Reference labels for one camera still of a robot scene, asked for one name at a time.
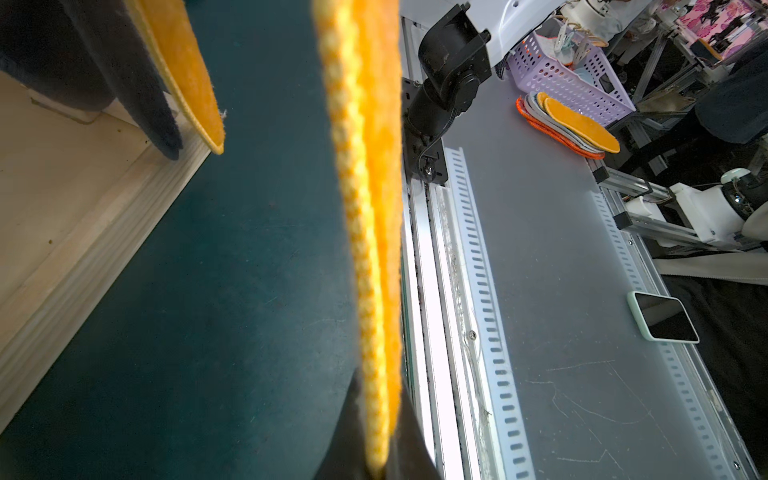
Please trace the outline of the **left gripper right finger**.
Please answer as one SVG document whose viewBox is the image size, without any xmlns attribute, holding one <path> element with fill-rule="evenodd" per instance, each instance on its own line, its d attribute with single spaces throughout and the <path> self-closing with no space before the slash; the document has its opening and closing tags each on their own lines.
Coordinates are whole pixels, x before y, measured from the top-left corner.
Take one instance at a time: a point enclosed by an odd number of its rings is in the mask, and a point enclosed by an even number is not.
<svg viewBox="0 0 768 480">
<path fill-rule="evenodd" d="M 386 463 L 387 480 L 439 480 L 441 478 L 427 449 L 410 395 L 401 389 L 397 426 L 390 440 Z"/>
</svg>

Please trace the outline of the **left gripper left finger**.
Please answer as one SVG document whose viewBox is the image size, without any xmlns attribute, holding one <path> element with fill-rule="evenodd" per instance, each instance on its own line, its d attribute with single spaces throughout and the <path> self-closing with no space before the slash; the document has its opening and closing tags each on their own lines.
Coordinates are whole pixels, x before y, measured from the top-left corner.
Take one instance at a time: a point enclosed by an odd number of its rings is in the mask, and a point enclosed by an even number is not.
<svg viewBox="0 0 768 480">
<path fill-rule="evenodd" d="M 368 478 L 362 420 L 361 370 L 352 374 L 330 444 L 314 479 L 359 480 Z"/>
</svg>

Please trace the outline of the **yellow insole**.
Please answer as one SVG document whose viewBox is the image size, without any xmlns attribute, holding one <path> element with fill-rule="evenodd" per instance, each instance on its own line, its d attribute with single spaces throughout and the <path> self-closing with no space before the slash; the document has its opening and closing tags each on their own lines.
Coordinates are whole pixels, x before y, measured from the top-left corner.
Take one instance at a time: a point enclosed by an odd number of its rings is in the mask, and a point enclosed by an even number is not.
<svg viewBox="0 0 768 480">
<path fill-rule="evenodd" d="M 224 152 L 214 87 L 182 0 L 129 0 L 130 18 L 163 82 L 210 151 Z"/>
<path fill-rule="evenodd" d="M 402 124 L 395 1 L 315 1 L 355 274 L 365 468 L 385 475 L 401 405 Z"/>
</svg>

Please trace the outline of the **dark grey insole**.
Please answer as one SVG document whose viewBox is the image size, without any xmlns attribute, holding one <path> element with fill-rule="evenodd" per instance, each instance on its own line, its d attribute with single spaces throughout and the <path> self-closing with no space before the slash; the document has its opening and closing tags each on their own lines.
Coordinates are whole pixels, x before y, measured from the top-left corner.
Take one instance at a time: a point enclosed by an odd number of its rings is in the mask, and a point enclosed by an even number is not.
<svg viewBox="0 0 768 480">
<path fill-rule="evenodd" d="M 183 147 L 159 74 L 121 1 L 4 1 L 1 69 L 67 107 L 120 101 L 168 159 Z"/>
</svg>

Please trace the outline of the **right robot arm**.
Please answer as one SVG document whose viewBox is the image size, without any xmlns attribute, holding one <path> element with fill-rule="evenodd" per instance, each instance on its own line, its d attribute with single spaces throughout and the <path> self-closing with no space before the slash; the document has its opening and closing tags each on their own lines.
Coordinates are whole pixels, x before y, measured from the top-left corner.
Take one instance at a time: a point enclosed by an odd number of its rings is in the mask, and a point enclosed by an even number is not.
<svg viewBox="0 0 768 480">
<path fill-rule="evenodd" d="M 408 177 L 449 179 L 442 138 L 497 75 L 511 49 L 561 1 L 426 1 L 426 28 L 413 59 L 421 80 L 402 80 L 403 164 Z"/>
</svg>

